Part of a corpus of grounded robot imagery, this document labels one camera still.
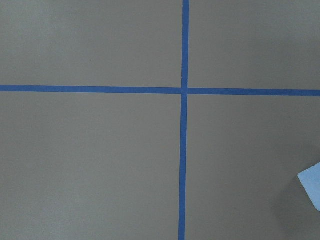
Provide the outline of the light blue foam block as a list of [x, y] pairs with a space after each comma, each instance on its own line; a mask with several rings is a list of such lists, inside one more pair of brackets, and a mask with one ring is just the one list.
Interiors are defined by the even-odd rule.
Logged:
[[314, 208], [320, 211], [320, 163], [297, 175]]

